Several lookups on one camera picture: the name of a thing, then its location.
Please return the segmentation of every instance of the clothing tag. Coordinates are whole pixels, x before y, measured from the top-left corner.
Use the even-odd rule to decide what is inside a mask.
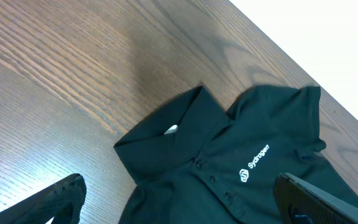
[[[171,133],[175,133],[178,129],[177,125],[173,125],[171,128],[169,128],[164,134],[171,134]]]

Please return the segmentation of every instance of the white background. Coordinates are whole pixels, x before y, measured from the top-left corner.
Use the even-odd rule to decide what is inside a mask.
[[[358,119],[358,1],[231,2]]]

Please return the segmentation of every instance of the dark green shirt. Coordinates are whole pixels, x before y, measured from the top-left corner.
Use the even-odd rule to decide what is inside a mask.
[[[319,98],[320,87],[257,86],[225,113],[201,86],[168,102],[114,146],[137,184],[120,222],[281,223],[272,193],[281,172],[358,208],[315,155],[326,147]]]

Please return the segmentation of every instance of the wooden table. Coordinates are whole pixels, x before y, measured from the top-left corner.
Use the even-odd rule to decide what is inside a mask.
[[[317,85],[226,0],[0,0],[0,211],[78,172],[81,221],[116,223],[135,187],[118,139],[199,84],[227,109],[259,83]],[[358,194],[358,121],[324,90],[320,120]]]

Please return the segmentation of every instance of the fabric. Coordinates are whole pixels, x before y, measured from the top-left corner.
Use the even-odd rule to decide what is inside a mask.
[[[202,86],[175,98],[114,146],[137,184],[120,222],[281,223],[272,193],[281,172],[358,208],[315,154],[326,147],[319,98],[314,86],[257,86],[226,113]]]

